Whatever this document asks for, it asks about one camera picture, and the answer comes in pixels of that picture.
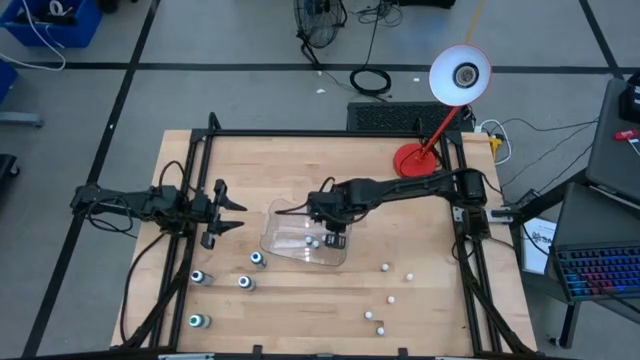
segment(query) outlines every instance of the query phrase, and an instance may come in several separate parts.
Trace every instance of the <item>keyboard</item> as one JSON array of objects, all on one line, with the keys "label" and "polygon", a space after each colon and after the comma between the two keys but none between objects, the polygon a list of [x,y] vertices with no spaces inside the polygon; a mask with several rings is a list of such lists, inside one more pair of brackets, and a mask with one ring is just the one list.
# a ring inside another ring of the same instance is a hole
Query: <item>keyboard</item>
[{"label": "keyboard", "polygon": [[554,249],[555,269],[571,300],[640,297],[640,243],[589,249]]},{"label": "keyboard", "polygon": [[[420,119],[422,135],[430,137],[449,114],[451,107],[439,102],[388,102],[349,103],[347,130],[411,132],[417,130]],[[451,121],[447,130],[473,131],[473,116],[468,107],[462,109]]]}]

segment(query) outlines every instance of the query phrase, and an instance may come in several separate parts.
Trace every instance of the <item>colorful backlit keyboard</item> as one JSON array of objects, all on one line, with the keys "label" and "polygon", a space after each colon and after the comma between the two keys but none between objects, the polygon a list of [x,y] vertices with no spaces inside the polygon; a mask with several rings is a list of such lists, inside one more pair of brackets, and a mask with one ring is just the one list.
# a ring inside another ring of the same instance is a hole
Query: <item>colorful backlit keyboard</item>
[{"label": "colorful backlit keyboard", "polygon": [[640,246],[555,251],[565,292],[577,301],[640,297]]}]

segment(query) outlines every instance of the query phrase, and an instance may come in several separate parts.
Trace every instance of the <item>fan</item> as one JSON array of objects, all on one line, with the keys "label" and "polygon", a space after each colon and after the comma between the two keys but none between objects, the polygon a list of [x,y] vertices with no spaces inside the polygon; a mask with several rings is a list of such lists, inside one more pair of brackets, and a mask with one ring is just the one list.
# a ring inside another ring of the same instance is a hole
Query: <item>fan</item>
[{"label": "fan", "polygon": [[342,0],[293,0],[293,11],[298,25],[296,36],[302,40],[300,50],[320,70],[313,48],[322,49],[331,44],[338,29],[347,22],[347,10]]}]

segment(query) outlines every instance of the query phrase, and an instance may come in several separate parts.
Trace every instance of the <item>wooden table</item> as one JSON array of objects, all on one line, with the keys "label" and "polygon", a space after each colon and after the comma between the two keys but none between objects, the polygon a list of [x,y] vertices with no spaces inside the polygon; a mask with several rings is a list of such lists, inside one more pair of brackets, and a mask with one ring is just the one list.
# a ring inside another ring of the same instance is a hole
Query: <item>wooden table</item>
[{"label": "wooden table", "polygon": [[[184,161],[189,135],[189,131],[165,133],[154,184],[166,163]],[[464,134],[463,139],[468,166],[483,171],[497,185],[486,135]],[[211,196],[214,181],[224,179],[229,198],[249,211],[224,211],[224,220],[241,220],[245,225],[218,237],[213,251],[196,246],[193,269],[211,274],[215,281],[210,287],[189,284],[178,351],[247,353],[260,344],[265,353],[281,354],[397,355],[399,347],[406,347],[410,355],[471,356],[459,266],[451,256],[452,219],[444,199],[393,202],[372,211],[353,226],[347,260],[339,267],[309,265],[268,253],[264,270],[249,261],[250,254],[260,250],[273,200],[303,203],[327,176],[338,182],[355,177],[395,178],[393,154],[410,141],[216,137],[206,189]],[[180,180],[179,170],[173,167],[164,184],[179,187]],[[489,205],[501,204],[500,195],[488,187],[487,195]],[[507,226],[492,225],[491,231],[494,238],[511,242]],[[134,256],[157,235],[155,224],[143,224]],[[167,244],[168,239],[163,240],[149,251],[132,277],[125,321],[128,335],[157,300]],[[513,250],[489,241],[483,246],[496,307],[522,341],[535,349]],[[389,272],[380,271],[383,263],[391,265]],[[415,280],[407,282],[407,273],[415,274]],[[256,281],[255,291],[237,286],[243,274]],[[396,298],[393,305],[386,303],[390,295]],[[476,307],[483,347],[488,350],[484,311],[477,301]],[[172,311],[169,305],[161,343],[167,341]],[[365,320],[365,311],[374,313],[373,320]],[[189,327],[188,318],[194,313],[211,316],[211,326]],[[384,336],[376,334],[379,326],[384,326]],[[113,343],[120,342],[116,330]]]}]

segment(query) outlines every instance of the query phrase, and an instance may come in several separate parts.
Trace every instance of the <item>blue bin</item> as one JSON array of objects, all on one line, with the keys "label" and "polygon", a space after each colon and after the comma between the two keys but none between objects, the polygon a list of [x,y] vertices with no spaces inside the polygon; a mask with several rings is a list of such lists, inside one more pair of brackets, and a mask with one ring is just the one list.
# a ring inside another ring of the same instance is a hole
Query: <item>blue bin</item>
[{"label": "blue bin", "polygon": [[18,73],[6,62],[0,60],[0,103],[4,100],[9,88],[18,77]]},{"label": "blue bin", "polygon": [[[102,11],[98,8],[97,0],[58,0],[66,9],[73,6],[76,25],[47,25],[36,23],[38,33],[52,46],[61,44],[64,47],[85,48],[91,42],[93,35],[102,19]],[[37,13],[43,7],[49,8],[49,0],[27,0],[31,14]],[[46,46],[35,34],[29,23],[16,23],[14,20],[24,7],[22,0],[12,0],[11,4],[0,17],[0,26],[5,27],[24,46]]]}]

